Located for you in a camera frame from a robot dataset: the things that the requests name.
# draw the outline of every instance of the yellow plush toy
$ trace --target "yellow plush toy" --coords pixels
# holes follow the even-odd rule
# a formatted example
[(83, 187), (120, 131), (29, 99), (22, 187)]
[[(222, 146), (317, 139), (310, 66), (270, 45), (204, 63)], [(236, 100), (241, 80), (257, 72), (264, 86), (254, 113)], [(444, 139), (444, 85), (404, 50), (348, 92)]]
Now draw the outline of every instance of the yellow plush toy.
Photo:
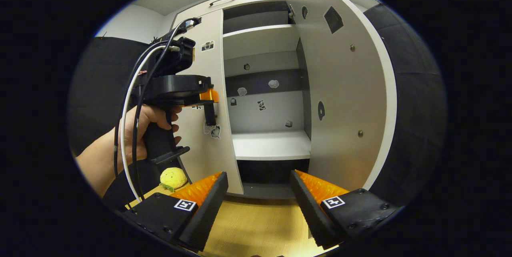
[(171, 167), (163, 170), (160, 175), (160, 184), (165, 189), (174, 192), (174, 189), (180, 188), (187, 183), (187, 177), (181, 168)]

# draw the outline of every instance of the white cabinet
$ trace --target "white cabinet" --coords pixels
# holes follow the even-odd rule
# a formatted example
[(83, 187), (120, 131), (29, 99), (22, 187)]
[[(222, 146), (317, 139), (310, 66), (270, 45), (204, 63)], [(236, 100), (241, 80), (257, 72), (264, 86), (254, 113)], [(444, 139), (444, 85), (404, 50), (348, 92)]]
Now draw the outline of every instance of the white cabinet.
[[(293, 9), (293, 20), (285, 12), (259, 26), (265, 2), (276, 1)], [(196, 41), (196, 61), (182, 74), (212, 77), (220, 95), (221, 139), (203, 133), (201, 110), (185, 108), (176, 122), (182, 144), (190, 146), (181, 160), (192, 182), (222, 170), (230, 194), (287, 198), (285, 184), (258, 185), (253, 178), (258, 166), (270, 164), (278, 166), (267, 169), (269, 179), (286, 178), (289, 170), (279, 169), (289, 164), (347, 190), (368, 189), (386, 160), (396, 120), (391, 61), (369, 20), (349, 0), (211, 2), (176, 19), (203, 17), (184, 35)], [(282, 10), (274, 5), (269, 11)], [(243, 17), (236, 21), (243, 29), (223, 34), (227, 12)], [(202, 52), (212, 41), (214, 49)]]

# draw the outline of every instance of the black cable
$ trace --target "black cable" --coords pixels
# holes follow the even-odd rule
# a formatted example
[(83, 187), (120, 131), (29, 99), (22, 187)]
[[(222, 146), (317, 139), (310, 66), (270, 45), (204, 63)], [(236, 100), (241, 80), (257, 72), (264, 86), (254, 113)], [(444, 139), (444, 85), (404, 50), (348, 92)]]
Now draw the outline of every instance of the black cable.
[[(135, 66), (133, 67), (132, 69), (132, 72), (130, 73), (130, 77), (133, 77), (133, 75), (135, 75), (136, 71), (137, 71), (137, 68), (139, 67), (139, 63), (141, 62), (141, 60), (143, 59), (144, 56), (146, 56), (146, 54), (151, 51), (152, 49), (154, 49), (155, 47), (157, 46), (160, 46), (162, 44), (164, 44), (165, 42), (158, 42), (156, 44), (153, 44), (151, 45), (150, 47), (148, 47), (148, 49), (146, 49), (140, 56), (139, 56), (139, 59), (137, 59), (137, 61), (135, 62)], [(126, 93), (128, 91), (128, 88), (130, 87), (130, 82), (131, 82), (131, 79), (128, 79), (128, 82), (126, 83), (126, 86), (124, 87), (124, 93)], [(121, 109), (119, 110), (119, 115), (117, 116), (117, 119), (116, 120), (120, 120), (121, 119), (121, 116), (123, 115), (123, 106), (121, 106)], [(117, 178), (117, 148), (118, 148), (118, 135), (119, 135), (119, 121), (116, 122), (116, 127), (114, 129), (114, 174), (115, 174), (115, 177)]]
[[(200, 19), (198, 19), (198, 18), (188, 18), (187, 20), (184, 20), (179, 24), (183, 24), (184, 22), (187, 22), (189, 20), (194, 20), (198, 24), (200, 21)], [(140, 186), (139, 170), (138, 170), (138, 166), (137, 166), (137, 125), (139, 124), (140, 111), (142, 110), (142, 103), (144, 100), (143, 97), (144, 97), (144, 93), (146, 92), (146, 88), (148, 87), (148, 83), (150, 82), (151, 78), (155, 74), (156, 69), (162, 62), (163, 58), (165, 57), (165, 54), (167, 53), (167, 51), (169, 49), (170, 43), (171, 43), (172, 39), (174, 38), (174, 36), (176, 35), (176, 31), (178, 31), (179, 28), (180, 28), (179, 26), (176, 26), (176, 28), (174, 29), (172, 34), (169, 36), (169, 40), (167, 41), (167, 44), (166, 44), (162, 54), (160, 55), (158, 61), (155, 63), (155, 66), (153, 66), (153, 68), (151, 68), (150, 72), (148, 72), (147, 82), (142, 86), (139, 102), (137, 104), (137, 109), (135, 111), (135, 118), (134, 118), (134, 122), (133, 122), (132, 159), (133, 159), (134, 168), (135, 168), (136, 183), (138, 184), (142, 200), (144, 200), (144, 195), (142, 194), (142, 187)]]

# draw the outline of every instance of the cabinet door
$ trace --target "cabinet door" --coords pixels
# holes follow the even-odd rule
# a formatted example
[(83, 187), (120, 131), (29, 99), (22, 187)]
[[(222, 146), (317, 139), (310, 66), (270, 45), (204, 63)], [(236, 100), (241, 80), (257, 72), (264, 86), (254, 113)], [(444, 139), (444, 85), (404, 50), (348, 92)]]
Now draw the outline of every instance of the cabinet door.
[(369, 189), (388, 155), (396, 120), (395, 77), (384, 43), (349, 0), (287, 2), (311, 90), (309, 173), (347, 190)]
[[(223, 11), (217, 10), (203, 15), (202, 22), (185, 36), (196, 42), (195, 61), (189, 69), (179, 74), (203, 75), (212, 78), (214, 90), (219, 93), (220, 102), (215, 104), (216, 123), (220, 126), (220, 139), (204, 131), (204, 110), (191, 107), (183, 108), (175, 122), (180, 128), (177, 133), (182, 137), (179, 145), (190, 146), (190, 151), (181, 155), (183, 169), (192, 182), (201, 180), (219, 171), (227, 172), (228, 192), (243, 194), (242, 182), (234, 155), (234, 147), (229, 125), (224, 79), (224, 58), (222, 51)], [(214, 42), (214, 48), (201, 51), (201, 45)]]
[(279, 1), (279, 0), (208, 0), (205, 2), (202, 2), (198, 5), (195, 5), (189, 9), (184, 10), (181, 13), (178, 13), (176, 15), (176, 18), (174, 20), (174, 24), (172, 27), (177, 26), (179, 23), (189, 17), (199, 17), (203, 14), (210, 13), (212, 11), (216, 11), (219, 9), (228, 9), (235, 6), (241, 6), (246, 4), (252, 4), (257, 2), (267, 2), (267, 1)]

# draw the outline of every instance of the white cable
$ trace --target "white cable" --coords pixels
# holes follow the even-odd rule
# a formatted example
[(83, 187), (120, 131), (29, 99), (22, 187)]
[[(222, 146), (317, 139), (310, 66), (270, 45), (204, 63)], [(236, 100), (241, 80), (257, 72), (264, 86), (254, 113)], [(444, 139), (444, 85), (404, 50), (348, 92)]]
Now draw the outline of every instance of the white cable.
[(126, 92), (126, 98), (124, 99), (124, 106), (123, 106), (123, 115), (121, 117), (121, 156), (123, 158), (123, 167), (124, 167), (124, 173), (126, 174), (126, 180), (128, 180), (128, 184), (130, 185), (130, 189), (132, 190), (133, 195), (135, 196), (135, 199), (140, 202), (139, 195), (137, 195), (137, 192), (135, 191), (135, 188), (133, 187), (132, 179), (130, 178), (130, 173), (128, 173), (128, 162), (126, 161), (126, 151), (124, 149), (124, 127), (126, 126), (126, 112), (128, 111), (128, 101), (130, 100), (130, 94), (132, 93), (133, 85), (135, 84), (135, 80), (137, 80), (137, 76), (139, 75), (140, 70), (142, 67), (148, 62), (148, 59), (154, 53), (155, 51), (159, 49), (164, 49), (165, 45), (155, 47), (152, 51), (150, 51), (146, 58), (140, 63), (139, 68), (137, 68), (137, 71), (135, 71), (135, 75), (132, 78), (132, 82), (130, 82), (130, 87), (128, 87), (128, 91)]

